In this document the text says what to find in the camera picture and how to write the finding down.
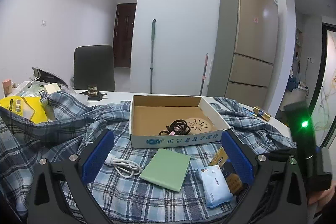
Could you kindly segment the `right hand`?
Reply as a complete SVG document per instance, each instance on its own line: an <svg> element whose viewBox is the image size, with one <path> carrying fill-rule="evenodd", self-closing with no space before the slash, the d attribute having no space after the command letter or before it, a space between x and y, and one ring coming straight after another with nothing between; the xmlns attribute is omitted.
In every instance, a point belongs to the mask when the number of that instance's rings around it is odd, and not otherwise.
<svg viewBox="0 0 336 224"><path fill-rule="evenodd" d="M307 223L334 223L335 221L335 181L328 190L314 192L309 198Z"/></svg>

